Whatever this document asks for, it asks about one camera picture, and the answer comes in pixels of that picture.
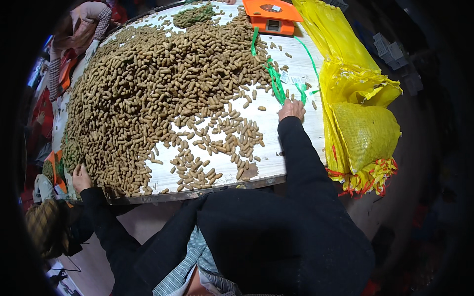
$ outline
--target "stack of yellow mesh bags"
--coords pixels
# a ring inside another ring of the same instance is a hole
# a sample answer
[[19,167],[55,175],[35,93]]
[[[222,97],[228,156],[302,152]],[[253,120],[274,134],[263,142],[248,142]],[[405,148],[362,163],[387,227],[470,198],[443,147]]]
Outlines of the stack of yellow mesh bags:
[[339,8],[316,0],[293,4],[325,58],[319,87],[329,177],[350,195],[383,195],[397,170],[392,154],[401,132],[387,106],[402,94],[400,82],[381,74]]

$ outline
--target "floor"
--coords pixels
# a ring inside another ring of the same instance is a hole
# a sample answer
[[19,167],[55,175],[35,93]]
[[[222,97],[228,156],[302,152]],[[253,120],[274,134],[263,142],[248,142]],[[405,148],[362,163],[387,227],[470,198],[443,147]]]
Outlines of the floor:
[[[370,28],[371,24],[364,17],[364,9],[358,7],[355,1],[346,3],[353,11],[350,17],[358,19],[365,27]],[[401,80],[401,87],[406,89],[399,73],[390,72],[385,65],[379,65],[382,73],[388,74],[392,80]],[[381,225],[395,231],[392,253],[379,272],[390,269],[401,256],[410,237],[412,216],[418,200],[428,192],[431,163],[438,156],[438,151],[433,150],[433,143],[437,138],[430,128],[434,126],[434,119],[430,115],[429,106],[423,107],[416,96],[410,96],[406,91],[389,106],[389,110],[397,118],[403,132],[393,155],[398,163],[398,174],[387,182],[387,193],[382,199],[375,193],[366,194],[361,199],[347,195],[341,197],[347,212],[369,240],[375,236]],[[283,194],[285,189],[284,184],[275,186],[277,194]],[[180,202],[146,204],[118,219],[132,236],[144,243],[163,227],[180,205]],[[111,292],[114,278],[105,251],[95,235],[83,245],[82,252],[70,259],[81,270],[70,271],[69,275],[83,295],[108,295]],[[71,261],[66,257],[61,258],[65,268],[75,269]]]

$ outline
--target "black sleeve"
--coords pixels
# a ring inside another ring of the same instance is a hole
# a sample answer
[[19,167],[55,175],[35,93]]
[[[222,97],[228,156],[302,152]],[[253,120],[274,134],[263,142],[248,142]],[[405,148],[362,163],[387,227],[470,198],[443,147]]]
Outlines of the black sleeve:
[[81,192],[85,211],[90,218],[100,245],[107,254],[110,269],[117,278],[128,259],[133,256],[140,243],[123,227],[108,209],[109,205],[100,188],[89,188]]
[[335,202],[344,209],[300,119],[284,118],[278,125],[278,135],[285,151],[287,197],[313,206]]

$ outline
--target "orange digital scale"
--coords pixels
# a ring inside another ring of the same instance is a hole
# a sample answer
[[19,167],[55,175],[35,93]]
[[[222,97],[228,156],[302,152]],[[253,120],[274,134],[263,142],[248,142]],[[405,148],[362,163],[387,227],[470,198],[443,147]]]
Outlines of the orange digital scale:
[[292,4],[280,0],[244,0],[244,8],[260,33],[293,35],[293,22],[303,21]]

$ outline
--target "black jacket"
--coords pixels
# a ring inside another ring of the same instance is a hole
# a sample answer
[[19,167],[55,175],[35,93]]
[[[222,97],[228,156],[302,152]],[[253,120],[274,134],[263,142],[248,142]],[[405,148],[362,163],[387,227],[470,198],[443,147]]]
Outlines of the black jacket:
[[219,272],[244,293],[360,295],[370,242],[337,198],[301,122],[278,125],[287,195],[226,189],[189,202],[143,246],[109,213],[100,189],[81,196],[115,277],[113,295],[151,295],[185,257],[197,224]]

